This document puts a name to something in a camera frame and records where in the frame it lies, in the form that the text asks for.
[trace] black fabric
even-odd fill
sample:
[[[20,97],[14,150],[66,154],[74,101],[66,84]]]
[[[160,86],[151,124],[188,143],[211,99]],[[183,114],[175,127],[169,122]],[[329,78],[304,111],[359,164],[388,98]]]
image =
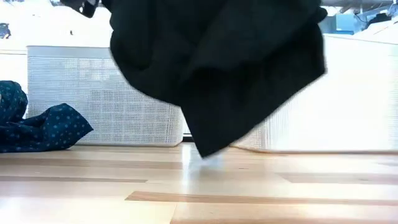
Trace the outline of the black fabric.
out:
[[[65,103],[22,119],[27,103],[18,83],[0,81],[0,153],[68,149],[93,130],[79,112]]]
[[[319,0],[105,0],[111,52],[141,92],[181,107],[203,157],[325,72]]]

